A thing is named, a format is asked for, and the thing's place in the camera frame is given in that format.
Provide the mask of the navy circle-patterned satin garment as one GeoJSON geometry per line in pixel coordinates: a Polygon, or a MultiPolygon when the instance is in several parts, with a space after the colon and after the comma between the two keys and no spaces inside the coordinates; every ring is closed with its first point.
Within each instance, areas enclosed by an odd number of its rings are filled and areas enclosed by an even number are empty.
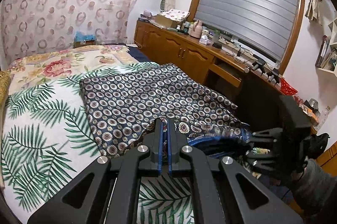
{"type": "Polygon", "coordinates": [[[243,154],[251,135],[234,103],[173,64],[92,76],[79,86],[94,141],[110,158],[140,145],[157,121],[173,121],[190,145],[212,157],[243,154]]]}

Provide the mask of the palm leaf print sheet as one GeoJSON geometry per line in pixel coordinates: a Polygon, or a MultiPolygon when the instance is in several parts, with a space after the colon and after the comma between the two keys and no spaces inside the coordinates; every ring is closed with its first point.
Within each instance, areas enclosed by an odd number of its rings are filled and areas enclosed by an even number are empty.
{"type": "MultiPolygon", "coordinates": [[[[80,80],[122,80],[161,72],[154,62],[110,66],[36,85],[8,96],[1,145],[3,199],[19,223],[100,155],[80,96],[80,80]]],[[[142,178],[136,223],[194,223],[187,178],[142,178]]]]}

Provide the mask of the wooden sideboard cabinet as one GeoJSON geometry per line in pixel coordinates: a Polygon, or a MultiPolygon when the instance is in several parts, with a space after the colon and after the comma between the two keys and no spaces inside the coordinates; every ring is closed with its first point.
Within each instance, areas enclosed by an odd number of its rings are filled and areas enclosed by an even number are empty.
{"type": "Polygon", "coordinates": [[[280,90],[260,76],[245,73],[246,65],[237,62],[223,50],[199,44],[193,37],[139,20],[134,42],[149,60],[161,65],[173,63],[196,82],[223,93],[231,100],[241,91],[281,94],[280,90]]]}

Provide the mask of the navy bed sheet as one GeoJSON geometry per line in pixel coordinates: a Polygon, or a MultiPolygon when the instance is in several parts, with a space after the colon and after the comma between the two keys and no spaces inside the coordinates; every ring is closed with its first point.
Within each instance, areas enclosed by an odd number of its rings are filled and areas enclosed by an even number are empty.
{"type": "Polygon", "coordinates": [[[138,62],[150,62],[149,58],[144,55],[137,47],[128,46],[128,53],[138,62]]]}

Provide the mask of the floral bed quilt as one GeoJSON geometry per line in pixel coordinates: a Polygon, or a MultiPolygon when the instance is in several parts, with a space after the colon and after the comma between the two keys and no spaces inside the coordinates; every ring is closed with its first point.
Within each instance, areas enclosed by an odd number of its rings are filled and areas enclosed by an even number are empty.
{"type": "Polygon", "coordinates": [[[102,69],[137,63],[125,45],[91,45],[17,59],[9,66],[13,94],[36,85],[102,69]]]}

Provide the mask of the pink thermos jug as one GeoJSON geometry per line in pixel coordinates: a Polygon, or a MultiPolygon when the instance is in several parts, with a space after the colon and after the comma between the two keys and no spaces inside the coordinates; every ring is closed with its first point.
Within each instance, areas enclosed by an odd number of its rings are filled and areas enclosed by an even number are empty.
{"type": "Polygon", "coordinates": [[[192,25],[190,36],[199,39],[202,35],[202,21],[195,21],[192,25]]]}

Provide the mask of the gold paisley patterned garment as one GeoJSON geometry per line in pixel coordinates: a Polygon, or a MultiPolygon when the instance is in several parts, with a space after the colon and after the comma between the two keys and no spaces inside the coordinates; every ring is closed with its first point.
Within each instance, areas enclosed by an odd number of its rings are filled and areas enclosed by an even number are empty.
{"type": "Polygon", "coordinates": [[[9,72],[0,71],[0,104],[5,103],[9,86],[11,84],[11,78],[9,72]]]}

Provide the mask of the grey window blind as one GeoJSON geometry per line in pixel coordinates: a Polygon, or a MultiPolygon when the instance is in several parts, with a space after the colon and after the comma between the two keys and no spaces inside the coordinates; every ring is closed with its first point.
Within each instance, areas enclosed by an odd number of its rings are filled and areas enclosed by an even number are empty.
{"type": "Polygon", "coordinates": [[[272,61],[281,61],[299,0],[199,0],[195,19],[237,36],[272,61]]]}

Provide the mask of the cardboard box with dotted cloth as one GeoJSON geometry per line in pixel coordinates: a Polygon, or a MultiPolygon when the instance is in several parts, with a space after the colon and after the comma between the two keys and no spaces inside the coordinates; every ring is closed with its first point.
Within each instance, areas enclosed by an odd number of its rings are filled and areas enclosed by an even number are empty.
{"type": "Polygon", "coordinates": [[[177,9],[170,9],[155,16],[154,22],[165,28],[176,28],[178,24],[186,20],[190,15],[188,11],[181,11],[177,9]]]}

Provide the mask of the small white fan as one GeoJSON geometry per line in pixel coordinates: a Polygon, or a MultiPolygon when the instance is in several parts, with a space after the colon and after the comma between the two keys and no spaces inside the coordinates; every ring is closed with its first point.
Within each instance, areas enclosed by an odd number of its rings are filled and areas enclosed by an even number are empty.
{"type": "Polygon", "coordinates": [[[161,13],[166,11],[166,0],[161,0],[159,9],[161,13]]]}

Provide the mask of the wall bookshelf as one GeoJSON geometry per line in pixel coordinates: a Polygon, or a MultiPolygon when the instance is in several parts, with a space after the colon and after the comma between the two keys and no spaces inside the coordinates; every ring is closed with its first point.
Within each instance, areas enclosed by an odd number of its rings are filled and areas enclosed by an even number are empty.
{"type": "Polygon", "coordinates": [[[336,18],[328,24],[330,35],[324,35],[315,67],[336,77],[336,18]]]}

